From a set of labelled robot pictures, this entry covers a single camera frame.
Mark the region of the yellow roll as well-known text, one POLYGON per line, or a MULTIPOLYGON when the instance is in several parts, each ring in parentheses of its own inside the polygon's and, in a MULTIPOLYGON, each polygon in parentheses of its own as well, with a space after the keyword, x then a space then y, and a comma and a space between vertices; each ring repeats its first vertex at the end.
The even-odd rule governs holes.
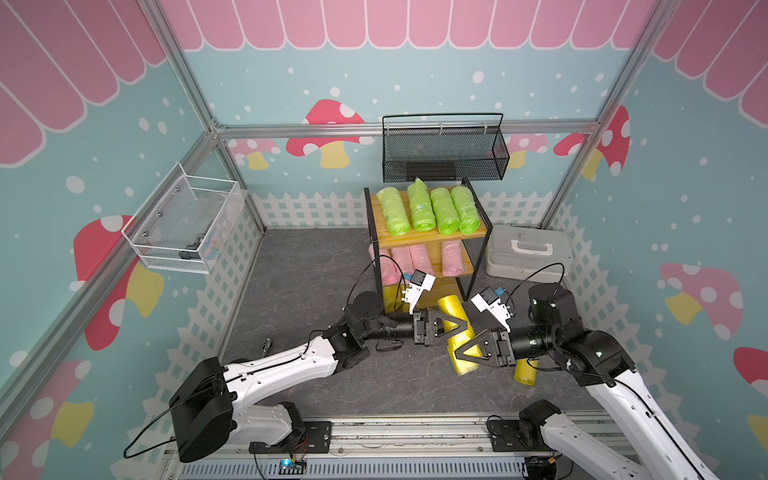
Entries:
POLYGON ((515 366, 514 380, 525 386, 534 386, 537 379, 539 362, 531 359, 521 359, 515 366))
POLYGON ((382 290, 383 303, 387 313, 400 311, 401 306, 401 288, 396 285, 384 286, 382 290))
POLYGON ((471 323, 469 322, 469 318, 459 297, 457 295, 449 295, 440 298, 438 300, 438 309, 441 313, 456 319, 460 319, 466 323, 465 330, 455 333, 454 330, 456 328, 460 328, 461 324, 456 324, 450 320, 443 322, 444 328, 448 331, 449 334, 447 339, 447 349, 455 372, 459 376, 462 376, 477 370, 479 368, 478 364, 460 360, 456 357, 456 349, 463 346, 466 342, 472 340, 475 337, 475 332, 471 326, 471 323))

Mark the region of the pink roll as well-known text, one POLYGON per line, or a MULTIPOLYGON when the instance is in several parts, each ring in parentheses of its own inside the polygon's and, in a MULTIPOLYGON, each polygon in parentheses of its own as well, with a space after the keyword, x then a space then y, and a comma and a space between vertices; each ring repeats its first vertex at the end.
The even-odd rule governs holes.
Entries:
POLYGON ((441 244, 441 270, 445 277, 458 277, 465 274, 463 262, 463 244, 460 240, 444 241, 441 244))
POLYGON ((429 252, 425 244, 410 245, 409 252, 415 270, 422 271, 432 276, 435 275, 429 252))
POLYGON ((400 280, 400 273, 394 261, 391 259, 390 251, 380 248, 379 253, 379 262, 381 267, 380 276, 382 285, 389 286, 397 284, 400 280))
POLYGON ((404 275, 406 284, 409 284, 415 271, 409 248, 407 246, 393 247, 391 249, 391 258, 395 263, 394 273, 396 280, 399 281, 400 276, 404 275))

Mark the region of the green roll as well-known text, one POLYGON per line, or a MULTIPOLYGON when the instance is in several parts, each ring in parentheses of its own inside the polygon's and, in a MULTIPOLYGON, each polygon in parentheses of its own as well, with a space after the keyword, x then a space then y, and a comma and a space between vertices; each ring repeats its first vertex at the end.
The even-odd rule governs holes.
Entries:
POLYGON ((451 190, 451 198, 459 216, 459 231, 463 235, 476 232, 480 227, 481 219, 471 190, 458 185, 451 190))
POLYGON ((436 217, 426 184, 420 178, 416 178, 408 186, 407 194, 413 229, 418 232, 427 232, 434 229, 436 227, 436 217))
POLYGON ((430 192, 436 225, 441 235, 452 235, 459 230, 460 219, 453 199, 447 188, 440 187, 430 192))
POLYGON ((386 187, 376 194, 385 218, 388 232, 392 236, 403 236, 411 231, 411 225, 399 190, 386 187))

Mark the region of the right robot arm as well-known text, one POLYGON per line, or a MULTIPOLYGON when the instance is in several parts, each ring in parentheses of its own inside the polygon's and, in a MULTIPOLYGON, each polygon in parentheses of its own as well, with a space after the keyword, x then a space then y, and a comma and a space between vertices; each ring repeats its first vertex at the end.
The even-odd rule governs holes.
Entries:
POLYGON ((518 368, 542 356, 570 375, 609 414, 631 444, 636 461, 578 427, 559 407, 539 400, 519 413, 521 442, 568 457, 596 479, 713 479, 706 465, 669 420, 629 353, 611 334, 584 326, 573 294, 561 282, 533 285, 528 327, 508 324, 510 298, 486 288, 471 302, 499 327, 487 329, 455 350, 457 359, 493 368, 518 368))

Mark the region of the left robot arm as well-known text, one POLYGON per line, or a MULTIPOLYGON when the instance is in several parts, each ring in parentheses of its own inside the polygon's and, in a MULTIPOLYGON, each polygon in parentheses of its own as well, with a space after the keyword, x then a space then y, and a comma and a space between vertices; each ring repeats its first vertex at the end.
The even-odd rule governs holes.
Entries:
POLYGON ((370 355, 367 340, 383 338, 390 331, 431 345, 455 339, 468 328, 466 320, 435 308, 388 313, 380 294, 362 292, 344 306, 336 323, 312 331, 293 349, 227 365, 216 357, 198 363, 168 401, 170 441, 183 463, 206 458, 239 440, 292 449, 306 435, 297 407, 291 402, 263 406, 262 400, 355 367, 370 355))

